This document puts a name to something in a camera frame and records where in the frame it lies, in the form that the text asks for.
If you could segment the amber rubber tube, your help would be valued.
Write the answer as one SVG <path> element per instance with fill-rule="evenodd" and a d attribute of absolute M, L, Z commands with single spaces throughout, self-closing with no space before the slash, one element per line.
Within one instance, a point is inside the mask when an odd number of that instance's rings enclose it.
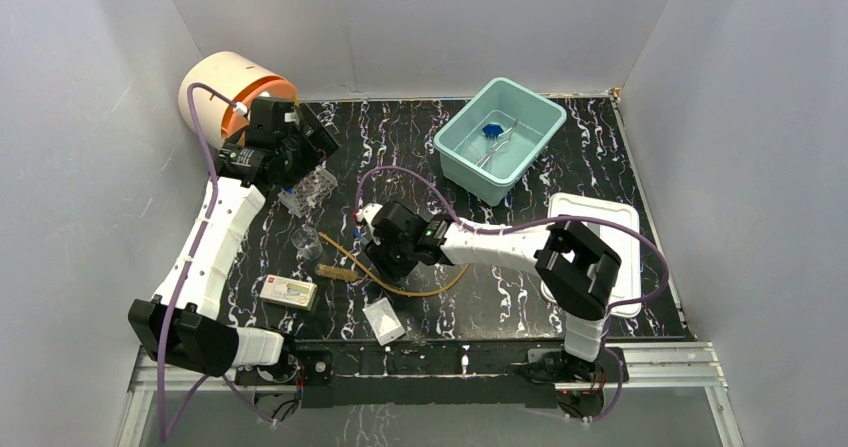
<path fill-rule="evenodd" d="M 459 282 L 463 279 L 463 277 L 466 275 L 466 272 L 467 272 L 467 271 L 469 270 L 469 268 L 470 268 L 470 266 L 469 266 L 469 265 L 464 265 L 464 266 L 463 266 L 463 267 L 459 270 L 458 274 L 457 274 L 457 275 L 456 275 L 456 276 L 455 276 L 452 280 L 450 280 L 447 284 L 445 284 L 445 285 L 441 286 L 440 288 L 438 288 L 438 289 L 436 289 L 436 290 L 432 290 L 432 291 L 417 291 L 417 292 L 400 290 L 400 289 L 398 289 L 398 288 L 396 288 L 396 287 L 394 287 L 394 286 L 392 286 L 392 285 L 390 285 L 390 284 L 388 284 L 388 283 L 384 282 L 383 280 L 381 280 L 381 279 L 380 279 L 380 278 L 379 278 L 379 277 L 378 277 L 375 273 L 373 273 L 373 272 L 372 272 L 372 271 L 371 271 L 371 270 L 370 270 L 370 269 L 369 269 L 369 268 L 368 268 L 365 264 L 363 264 L 363 263 L 362 263 L 362 262 L 361 262 L 361 261 L 357 258 L 357 256 L 356 256 L 356 255 L 354 255 L 353 253 L 349 252 L 349 251 L 348 251 L 345 247 L 343 247 L 341 244 L 339 244 L 338 242 L 336 242 L 335 240 L 333 240 L 333 239 L 332 239 L 331 237 L 329 237 L 327 234 L 325 234 L 325 233 L 323 233 L 323 232 L 319 232 L 319 233 L 318 233 L 318 235 L 319 235 L 319 237 L 320 237 L 323 241 L 325 241 L 326 243 L 328 243 L 330 246 L 334 247 L 334 248 L 335 248 L 335 249 L 336 249 L 336 250 L 337 250 L 340 254 L 342 254 L 342 255 L 343 255 L 343 256 L 345 256 L 348 260 L 350 260 L 350 261 L 351 261 L 351 262 L 352 262 L 352 263 L 353 263 L 356 267 L 358 267 L 358 268 L 362 271 L 362 273 L 363 273 L 363 274 L 364 274 L 367 278 L 369 278 L 371 281 L 375 282 L 375 283 L 376 283 L 378 286 L 380 286 L 383 290 L 385 290 L 385 291 L 387 291 L 387 292 L 389 292 L 389 293 L 391 293 L 391 294 L 399 295 L 399 296 L 402 296 L 402 297 L 407 297 L 407 298 L 429 298 L 429 297 L 436 297 L 436 296 L 439 296 L 439 295 L 441 295 L 441 294 L 444 294 L 444 293 L 448 292 L 450 289 L 452 289 L 452 288 L 453 288 L 456 284 L 458 284 L 458 283 L 459 283 Z"/>

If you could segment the mint green plastic bin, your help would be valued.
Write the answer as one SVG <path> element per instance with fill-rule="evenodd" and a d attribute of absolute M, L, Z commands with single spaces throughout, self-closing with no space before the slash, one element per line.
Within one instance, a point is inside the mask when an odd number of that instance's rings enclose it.
<path fill-rule="evenodd" d="M 566 119 L 559 104 L 508 78 L 494 78 L 435 134 L 442 174 L 496 206 Z"/>

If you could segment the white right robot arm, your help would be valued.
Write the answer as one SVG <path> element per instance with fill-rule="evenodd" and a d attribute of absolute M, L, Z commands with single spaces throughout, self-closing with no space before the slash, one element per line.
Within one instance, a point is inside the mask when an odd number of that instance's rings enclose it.
<path fill-rule="evenodd" d="M 536 360 L 538 381 L 591 381 L 608 304 L 622 265 L 620 255 L 584 223 L 550 221 L 513 232 L 438 214 L 426 220 L 402 204 L 370 203 L 354 215 L 371 235 L 365 253 L 390 283 L 419 265 L 486 264 L 537 275 L 565 313 L 563 349 Z"/>

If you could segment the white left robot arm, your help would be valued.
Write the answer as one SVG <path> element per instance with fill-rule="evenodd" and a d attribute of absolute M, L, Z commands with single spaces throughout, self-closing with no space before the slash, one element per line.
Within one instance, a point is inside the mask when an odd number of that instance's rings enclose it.
<path fill-rule="evenodd" d="M 339 145 L 306 104 L 257 97 L 249 114 L 213 155 L 215 175 L 181 253 L 152 297 L 132 303 L 128 321 L 155 362 L 211 377 L 259 366 L 286 383 L 299 367 L 292 339 L 219 321 L 223 289 L 267 195 L 302 183 Z"/>

